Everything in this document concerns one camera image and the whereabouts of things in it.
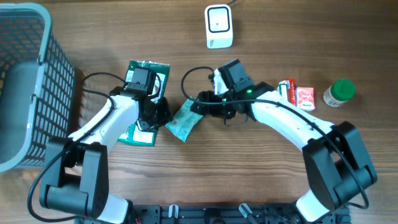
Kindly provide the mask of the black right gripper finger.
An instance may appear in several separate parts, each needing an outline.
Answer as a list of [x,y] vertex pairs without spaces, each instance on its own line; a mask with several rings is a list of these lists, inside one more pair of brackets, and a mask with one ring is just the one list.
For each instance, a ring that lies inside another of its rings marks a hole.
[[193,103],[190,107],[190,111],[202,116],[216,116],[218,114],[218,109],[216,106],[206,105],[202,103]]
[[198,94],[199,101],[218,101],[218,96],[213,91],[201,91]]

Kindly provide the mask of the mint green wipes packet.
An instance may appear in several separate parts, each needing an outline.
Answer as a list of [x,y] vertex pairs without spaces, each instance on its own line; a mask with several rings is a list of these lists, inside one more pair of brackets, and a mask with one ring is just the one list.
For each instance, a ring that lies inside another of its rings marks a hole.
[[177,138],[185,142],[193,127],[202,119],[203,115],[190,110],[192,100],[187,100],[165,127]]

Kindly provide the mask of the green glove packet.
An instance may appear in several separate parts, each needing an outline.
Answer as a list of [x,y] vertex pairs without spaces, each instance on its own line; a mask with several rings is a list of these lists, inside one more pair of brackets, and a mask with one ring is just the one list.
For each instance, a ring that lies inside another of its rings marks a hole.
[[[126,74],[126,81],[129,82],[131,81],[133,70],[136,67],[146,67],[149,68],[153,71],[155,71],[161,81],[162,84],[159,86],[159,82],[155,82],[155,87],[153,90],[153,93],[155,93],[159,88],[160,88],[160,96],[157,98],[154,98],[152,101],[155,103],[158,103],[161,98],[165,97],[164,92],[165,92],[165,87],[167,84],[167,79],[169,77],[169,71],[170,71],[170,66],[168,64],[164,63],[156,63],[156,62],[151,62],[151,61],[135,61],[131,60],[129,62],[129,66],[127,69],[127,74]],[[136,123],[133,123],[130,125],[127,130],[125,130],[122,135],[120,135],[118,141],[124,144],[129,144],[129,145],[137,145],[137,146],[153,146],[155,144],[155,137],[157,134],[157,131],[141,131]]]

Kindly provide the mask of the green white medicine box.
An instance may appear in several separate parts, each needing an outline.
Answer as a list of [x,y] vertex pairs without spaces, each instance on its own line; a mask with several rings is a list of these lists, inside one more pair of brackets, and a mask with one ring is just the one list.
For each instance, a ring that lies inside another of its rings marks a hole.
[[289,100],[289,88],[290,84],[288,80],[281,81],[277,87],[277,91],[279,92],[280,96],[287,101]]

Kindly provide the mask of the red sachet stick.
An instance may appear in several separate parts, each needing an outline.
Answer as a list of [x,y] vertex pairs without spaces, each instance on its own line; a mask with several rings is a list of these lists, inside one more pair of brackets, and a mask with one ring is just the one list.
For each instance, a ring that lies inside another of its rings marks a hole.
[[297,104],[296,93],[295,93],[295,80],[293,78],[287,78],[286,82],[288,86],[289,102],[294,106]]

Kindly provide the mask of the red patterned small box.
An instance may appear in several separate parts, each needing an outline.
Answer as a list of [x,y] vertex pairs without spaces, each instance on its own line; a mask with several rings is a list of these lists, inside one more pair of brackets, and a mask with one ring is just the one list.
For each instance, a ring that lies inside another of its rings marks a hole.
[[304,111],[315,109],[314,89],[312,87],[298,86],[295,89],[296,106]]

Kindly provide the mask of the green lid jar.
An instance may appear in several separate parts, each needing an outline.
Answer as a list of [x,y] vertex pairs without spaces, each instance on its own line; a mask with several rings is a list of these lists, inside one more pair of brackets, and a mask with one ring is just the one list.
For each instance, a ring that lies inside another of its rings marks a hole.
[[339,79],[334,82],[323,94],[324,102],[337,108],[352,99],[356,93],[356,87],[351,80]]

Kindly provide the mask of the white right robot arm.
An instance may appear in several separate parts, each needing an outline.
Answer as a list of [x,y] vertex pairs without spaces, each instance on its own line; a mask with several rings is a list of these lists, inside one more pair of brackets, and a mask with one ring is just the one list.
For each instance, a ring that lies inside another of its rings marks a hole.
[[193,98],[192,112],[224,119],[245,114],[302,152],[309,190],[293,203],[265,205],[266,223],[350,223],[350,207],[369,207],[365,190],[377,182],[377,173],[353,124],[335,125],[297,108],[271,85],[254,83],[238,59],[211,70],[208,78],[214,89]]

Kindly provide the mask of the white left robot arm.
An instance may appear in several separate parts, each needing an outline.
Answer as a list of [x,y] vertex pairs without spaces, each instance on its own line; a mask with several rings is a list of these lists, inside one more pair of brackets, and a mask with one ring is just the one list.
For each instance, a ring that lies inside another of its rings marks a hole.
[[167,100],[154,90],[161,82],[155,71],[136,67],[131,80],[111,90],[104,107],[84,127],[47,143],[44,168],[27,199],[34,218],[50,221],[32,208],[33,192],[39,185],[40,205],[68,213],[67,220],[138,223],[132,202],[109,193],[108,151],[132,124],[142,132],[154,132],[167,122]]

